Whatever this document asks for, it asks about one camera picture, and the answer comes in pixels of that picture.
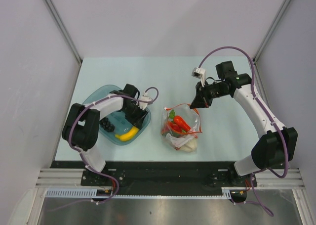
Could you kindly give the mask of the yellow banana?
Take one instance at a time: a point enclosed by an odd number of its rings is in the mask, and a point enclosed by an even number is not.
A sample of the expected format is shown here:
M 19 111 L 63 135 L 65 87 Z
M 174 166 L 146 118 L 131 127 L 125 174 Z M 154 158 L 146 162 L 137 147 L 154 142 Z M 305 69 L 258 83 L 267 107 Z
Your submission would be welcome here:
M 139 129 L 133 126 L 129 132 L 122 135 L 115 134 L 115 137 L 119 139 L 120 141 L 125 142 L 125 141 L 129 141 L 133 139 L 138 134 L 138 132 L 139 132 Z

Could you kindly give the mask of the red orange carrot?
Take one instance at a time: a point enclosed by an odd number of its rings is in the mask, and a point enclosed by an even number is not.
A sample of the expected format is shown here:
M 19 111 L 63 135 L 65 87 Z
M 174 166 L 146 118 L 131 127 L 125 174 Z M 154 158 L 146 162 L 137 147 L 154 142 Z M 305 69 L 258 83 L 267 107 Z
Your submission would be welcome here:
M 182 117 L 176 114 L 174 110 L 171 110 L 168 115 L 171 128 L 178 133 L 187 133 L 191 130 L 191 127 L 184 121 Z

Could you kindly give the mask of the clear zip bag red zipper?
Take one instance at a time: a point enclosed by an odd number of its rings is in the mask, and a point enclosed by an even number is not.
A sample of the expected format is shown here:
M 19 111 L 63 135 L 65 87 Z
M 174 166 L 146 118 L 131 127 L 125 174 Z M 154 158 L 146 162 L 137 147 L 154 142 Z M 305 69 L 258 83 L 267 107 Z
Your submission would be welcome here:
M 160 128 L 164 143 L 176 151 L 192 153 L 198 147 L 198 136 L 201 133 L 200 114 L 196 109 L 191 109 L 189 104 L 164 108 Z

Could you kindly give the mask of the red cherry bunch with leaf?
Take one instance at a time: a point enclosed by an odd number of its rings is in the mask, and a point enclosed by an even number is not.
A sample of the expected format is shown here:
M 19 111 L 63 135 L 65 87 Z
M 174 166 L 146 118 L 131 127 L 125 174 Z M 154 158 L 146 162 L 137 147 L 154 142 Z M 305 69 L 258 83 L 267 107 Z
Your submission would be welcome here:
M 183 135 L 181 129 L 170 121 L 164 121 L 160 134 L 164 143 L 168 144 L 175 150 L 179 150 L 182 145 Z

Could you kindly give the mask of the green white lettuce head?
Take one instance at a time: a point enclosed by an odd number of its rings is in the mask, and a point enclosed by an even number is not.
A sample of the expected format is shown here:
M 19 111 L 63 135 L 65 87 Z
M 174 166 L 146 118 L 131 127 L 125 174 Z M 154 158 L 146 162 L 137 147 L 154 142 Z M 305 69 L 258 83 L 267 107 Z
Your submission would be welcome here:
M 193 138 L 190 141 L 188 141 L 187 143 L 185 143 L 184 145 L 182 145 L 179 148 L 179 151 L 191 153 L 197 149 L 197 146 L 198 146 L 198 140 L 196 138 Z

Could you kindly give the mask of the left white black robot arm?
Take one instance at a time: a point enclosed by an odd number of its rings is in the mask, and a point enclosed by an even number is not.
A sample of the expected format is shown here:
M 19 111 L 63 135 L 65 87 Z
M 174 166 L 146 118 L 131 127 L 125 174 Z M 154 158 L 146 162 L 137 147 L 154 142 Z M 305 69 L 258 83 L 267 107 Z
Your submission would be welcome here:
M 147 107 L 153 102 L 148 92 L 140 93 L 130 84 L 120 89 L 104 86 L 95 92 L 89 103 L 74 103 L 67 116 L 62 138 L 77 151 L 85 166 L 93 170 L 92 180 L 98 185 L 108 182 L 105 160 L 96 145 L 99 134 L 114 144 L 133 141 L 150 121 Z

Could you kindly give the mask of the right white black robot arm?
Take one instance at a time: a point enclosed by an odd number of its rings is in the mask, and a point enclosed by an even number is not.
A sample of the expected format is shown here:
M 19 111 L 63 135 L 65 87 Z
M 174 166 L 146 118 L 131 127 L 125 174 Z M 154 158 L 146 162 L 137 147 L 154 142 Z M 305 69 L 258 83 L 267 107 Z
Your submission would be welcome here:
M 252 78 L 248 74 L 238 74 L 231 61 L 216 65 L 219 80 L 209 84 L 203 68 L 194 68 L 192 76 L 199 79 L 191 109 L 208 108 L 213 99 L 230 95 L 246 112 L 258 135 L 258 142 L 249 156 L 238 160 L 228 173 L 228 181 L 233 186 L 241 185 L 246 175 L 271 170 L 275 165 L 288 163 L 293 159 L 298 133 L 287 128 L 262 101 Z

